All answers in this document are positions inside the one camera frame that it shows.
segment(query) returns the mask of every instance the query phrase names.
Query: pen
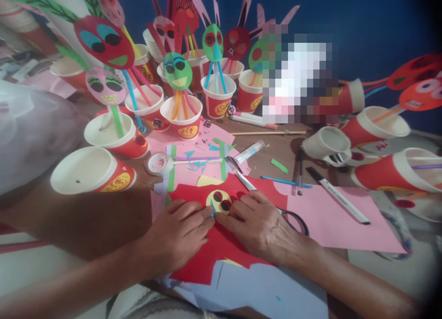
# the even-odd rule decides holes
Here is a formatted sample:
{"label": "pen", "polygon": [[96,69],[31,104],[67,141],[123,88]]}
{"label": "pen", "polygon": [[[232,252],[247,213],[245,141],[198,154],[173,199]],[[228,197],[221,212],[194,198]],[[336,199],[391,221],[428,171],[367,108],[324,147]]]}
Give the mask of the pen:
{"label": "pen", "polygon": [[333,196],[335,197],[353,217],[355,217],[361,224],[370,225],[371,222],[363,215],[352,203],[348,201],[337,189],[330,184],[316,169],[307,167],[305,170]]}
{"label": "pen", "polygon": [[298,151],[298,159],[299,159],[298,195],[302,196],[302,187],[303,187],[303,184],[302,184],[303,167],[302,167],[302,165],[304,163],[304,148],[302,146],[299,148],[299,151]]}
{"label": "pen", "polygon": [[[268,176],[261,176],[261,179],[273,180],[273,181],[275,181],[275,182],[278,182],[278,183],[284,183],[284,184],[289,184],[289,185],[291,185],[291,186],[298,186],[298,183],[297,183],[297,182],[291,182],[291,181],[286,181],[286,180],[274,179],[274,178],[270,178],[270,177],[268,177]],[[312,186],[309,186],[309,185],[304,185],[304,188],[306,188],[306,189],[311,189],[311,188],[313,188],[313,187],[312,187]]]}

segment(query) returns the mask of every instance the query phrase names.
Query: scissors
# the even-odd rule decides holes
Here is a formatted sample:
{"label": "scissors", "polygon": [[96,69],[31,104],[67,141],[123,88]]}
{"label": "scissors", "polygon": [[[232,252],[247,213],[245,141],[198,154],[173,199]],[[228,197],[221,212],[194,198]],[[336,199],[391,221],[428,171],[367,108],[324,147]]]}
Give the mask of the scissors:
{"label": "scissors", "polygon": [[[242,175],[239,171],[236,171],[236,176],[238,177],[238,179],[241,181],[241,183],[247,188],[247,190],[256,190],[255,186],[253,184],[251,184],[249,182],[249,180],[247,180],[244,175]],[[297,215],[295,212],[291,212],[288,210],[284,210],[284,209],[280,209],[279,207],[277,207],[279,213],[282,215],[282,217],[284,218],[284,220],[289,224],[289,226],[298,232],[298,230],[289,222],[288,220],[288,215],[292,216],[293,218],[295,218],[299,224],[302,226],[302,229],[304,231],[304,235],[308,236],[309,232],[308,232],[308,227],[307,224],[305,223],[305,221],[299,216]]]}

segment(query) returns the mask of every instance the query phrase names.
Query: blue pen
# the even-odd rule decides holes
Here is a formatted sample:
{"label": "blue pen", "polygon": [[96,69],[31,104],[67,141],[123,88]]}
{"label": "blue pen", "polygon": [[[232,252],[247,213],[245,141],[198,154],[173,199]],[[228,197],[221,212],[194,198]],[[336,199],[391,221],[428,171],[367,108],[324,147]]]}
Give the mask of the blue pen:
{"label": "blue pen", "polygon": [[[284,184],[289,184],[289,185],[291,185],[291,186],[299,186],[299,184],[298,184],[297,182],[291,182],[291,181],[285,181],[285,180],[280,180],[280,179],[274,179],[274,178],[269,178],[269,177],[267,177],[267,176],[261,176],[261,179],[273,180],[273,181],[275,181],[275,182],[284,183]],[[313,188],[313,187],[304,184],[304,188],[306,188],[306,189],[311,189],[311,188]]]}

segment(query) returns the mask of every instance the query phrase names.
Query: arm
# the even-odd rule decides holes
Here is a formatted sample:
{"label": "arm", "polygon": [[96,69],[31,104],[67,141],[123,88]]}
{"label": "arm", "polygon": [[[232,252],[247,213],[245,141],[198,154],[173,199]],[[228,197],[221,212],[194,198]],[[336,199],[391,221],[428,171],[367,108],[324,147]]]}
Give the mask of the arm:
{"label": "arm", "polygon": [[235,201],[229,216],[217,213],[215,218],[251,254],[300,272],[364,318],[415,318],[419,313],[407,294],[292,230],[260,191]]}
{"label": "arm", "polygon": [[71,318],[146,279],[170,273],[192,258],[215,223],[213,208],[174,201],[140,239],[84,267],[0,299],[0,318]]}

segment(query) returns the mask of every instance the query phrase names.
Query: purple straw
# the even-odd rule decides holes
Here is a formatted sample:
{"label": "purple straw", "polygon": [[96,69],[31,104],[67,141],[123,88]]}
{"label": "purple straw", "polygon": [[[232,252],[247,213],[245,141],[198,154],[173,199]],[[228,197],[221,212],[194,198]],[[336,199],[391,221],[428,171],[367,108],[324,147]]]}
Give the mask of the purple straw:
{"label": "purple straw", "polygon": [[412,169],[433,169],[433,168],[442,168],[442,164],[438,165],[421,165],[421,166],[413,166]]}

